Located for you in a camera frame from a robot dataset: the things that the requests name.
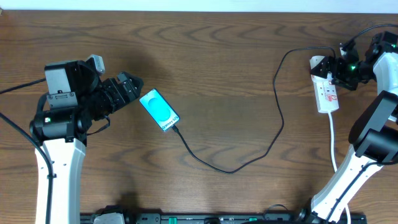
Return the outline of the Galaxy S25 smartphone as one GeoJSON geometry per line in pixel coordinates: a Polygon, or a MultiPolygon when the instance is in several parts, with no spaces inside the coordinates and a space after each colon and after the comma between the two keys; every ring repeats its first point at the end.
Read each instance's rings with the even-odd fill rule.
{"type": "Polygon", "coordinates": [[[141,97],[139,102],[163,131],[167,131],[180,121],[180,116],[156,88],[141,97]]]}

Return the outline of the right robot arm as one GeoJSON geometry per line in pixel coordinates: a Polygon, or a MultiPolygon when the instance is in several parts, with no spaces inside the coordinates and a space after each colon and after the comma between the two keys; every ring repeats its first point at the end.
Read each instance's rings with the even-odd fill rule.
{"type": "Polygon", "coordinates": [[[397,163],[397,35],[376,34],[360,60],[354,39],[340,45],[341,57],[314,56],[310,74],[325,90],[327,84],[354,91],[359,83],[377,83],[377,97],[356,120],[348,136],[343,163],[324,188],[299,211],[302,223],[338,223],[349,201],[363,184],[384,166],[397,163]]]}

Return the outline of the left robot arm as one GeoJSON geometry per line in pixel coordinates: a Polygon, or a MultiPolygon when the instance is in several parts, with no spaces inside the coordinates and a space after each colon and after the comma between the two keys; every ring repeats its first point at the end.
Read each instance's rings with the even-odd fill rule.
{"type": "Polygon", "coordinates": [[[50,63],[44,73],[48,92],[42,95],[30,122],[38,145],[39,172],[36,223],[79,223],[80,182],[87,137],[94,121],[138,99],[144,82],[127,72],[101,80],[103,59],[50,63]]]}

